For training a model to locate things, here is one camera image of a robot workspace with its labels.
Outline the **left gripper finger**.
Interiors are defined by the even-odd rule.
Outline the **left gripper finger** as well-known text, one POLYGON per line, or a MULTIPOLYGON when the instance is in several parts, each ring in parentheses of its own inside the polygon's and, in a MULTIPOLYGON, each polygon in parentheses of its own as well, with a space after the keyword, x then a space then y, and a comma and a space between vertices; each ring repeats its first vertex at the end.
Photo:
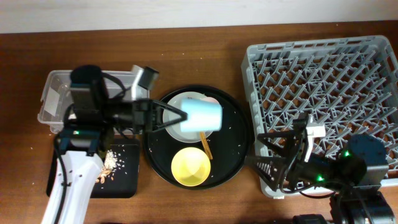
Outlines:
POLYGON ((182 111, 182 110, 180 110, 180 109, 178 109, 176 107, 173 107, 173 106, 171 106, 171 105, 169 105, 167 103, 164 103, 162 101, 159 101, 159 100, 152 100, 152 101, 153 101, 153 104, 154 104, 154 106, 156 108, 160 108, 160 109, 163 109, 163 110, 171 111, 171 112, 173 112, 175 114, 180 115, 181 117, 187 117, 187 113, 186 112, 184 112, 184 111, 182 111))
POLYGON ((157 132, 157 131, 163 130, 169 126, 173 126, 175 124, 181 123, 186 120, 187 120, 187 114, 183 113, 180 115, 180 118, 178 118, 178 119, 174 119, 174 120, 168 121, 166 123, 154 124, 152 126, 152 132, 157 132))

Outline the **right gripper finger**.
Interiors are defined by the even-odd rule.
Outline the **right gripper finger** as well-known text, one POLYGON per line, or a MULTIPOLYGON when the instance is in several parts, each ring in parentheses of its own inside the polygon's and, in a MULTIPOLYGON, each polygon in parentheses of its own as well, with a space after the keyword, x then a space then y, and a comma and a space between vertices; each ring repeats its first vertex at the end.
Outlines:
POLYGON ((246 156, 244 164, 249 166, 271 190, 276 191, 282 184, 287 159, 284 157, 246 156))
POLYGON ((256 139, 279 156, 292 156, 295 152, 306 152, 308 122, 308 116, 299 116, 293 119, 291 129, 258 134, 256 139))

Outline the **blue plastic cup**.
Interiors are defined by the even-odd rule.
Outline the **blue plastic cup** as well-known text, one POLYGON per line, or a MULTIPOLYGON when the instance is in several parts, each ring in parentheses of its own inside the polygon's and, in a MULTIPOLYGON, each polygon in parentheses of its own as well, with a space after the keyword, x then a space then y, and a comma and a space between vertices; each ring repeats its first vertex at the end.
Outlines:
POLYGON ((221 129, 223 110, 218 103, 183 99, 181 110, 187 114, 187 119, 180 123, 183 133, 219 131, 221 129))

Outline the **pink plastic cup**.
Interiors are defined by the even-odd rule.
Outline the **pink plastic cup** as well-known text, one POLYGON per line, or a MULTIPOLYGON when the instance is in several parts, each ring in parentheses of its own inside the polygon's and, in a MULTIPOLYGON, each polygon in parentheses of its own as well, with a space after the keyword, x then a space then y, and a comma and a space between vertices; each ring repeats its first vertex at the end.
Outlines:
POLYGON ((212 97, 209 97, 209 96, 207 96, 207 97, 205 97, 205 98, 202 98, 202 100, 203 100, 203 101, 210 102, 210 103, 217 103, 217 104, 219 104, 219 102, 218 102, 217 99, 212 98, 212 97))

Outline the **yellow bowl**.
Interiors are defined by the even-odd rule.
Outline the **yellow bowl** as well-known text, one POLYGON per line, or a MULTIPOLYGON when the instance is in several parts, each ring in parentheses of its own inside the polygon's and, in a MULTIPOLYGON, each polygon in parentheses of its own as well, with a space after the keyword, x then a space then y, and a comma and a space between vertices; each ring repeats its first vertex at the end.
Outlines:
POLYGON ((174 179, 179 184, 196 187, 209 177, 211 162, 201 149, 186 147, 174 155, 170 168, 174 179))

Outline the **food scraps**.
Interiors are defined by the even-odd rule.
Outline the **food scraps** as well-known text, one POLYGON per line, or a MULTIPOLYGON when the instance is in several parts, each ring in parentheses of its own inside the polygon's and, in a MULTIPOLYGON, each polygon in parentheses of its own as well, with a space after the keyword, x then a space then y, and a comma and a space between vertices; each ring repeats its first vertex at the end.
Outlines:
POLYGON ((127 172, 124 171, 127 167, 127 157, 122 155, 123 152, 125 152, 124 149, 122 152, 109 150, 106 153, 104 164, 95 180, 96 184, 105 184, 106 182, 114 181, 116 173, 119 171, 121 171, 122 174, 127 174, 127 172))

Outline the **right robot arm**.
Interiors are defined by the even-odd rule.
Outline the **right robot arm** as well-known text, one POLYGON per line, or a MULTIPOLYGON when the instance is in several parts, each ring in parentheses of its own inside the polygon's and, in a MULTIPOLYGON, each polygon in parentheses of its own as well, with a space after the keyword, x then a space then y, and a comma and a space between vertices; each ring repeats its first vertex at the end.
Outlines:
POLYGON ((262 133, 257 140, 275 157, 246 156, 249 166, 273 191, 303 195, 313 187, 330 190, 333 223, 396 223, 394 212, 379 191, 389 170, 381 141, 355 134, 329 160, 313 153, 316 138, 326 135, 324 124, 302 113, 289 131, 262 133))

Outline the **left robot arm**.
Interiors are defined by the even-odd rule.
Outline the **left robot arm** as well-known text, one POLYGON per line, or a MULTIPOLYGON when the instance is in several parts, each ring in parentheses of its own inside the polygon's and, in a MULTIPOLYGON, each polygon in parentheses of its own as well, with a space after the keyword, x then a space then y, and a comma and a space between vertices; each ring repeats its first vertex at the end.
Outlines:
POLYGON ((73 103, 53 139, 57 171, 42 223, 83 223, 115 131, 153 133, 188 118, 158 100, 126 101, 127 88, 96 65, 74 69, 70 80, 73 103))

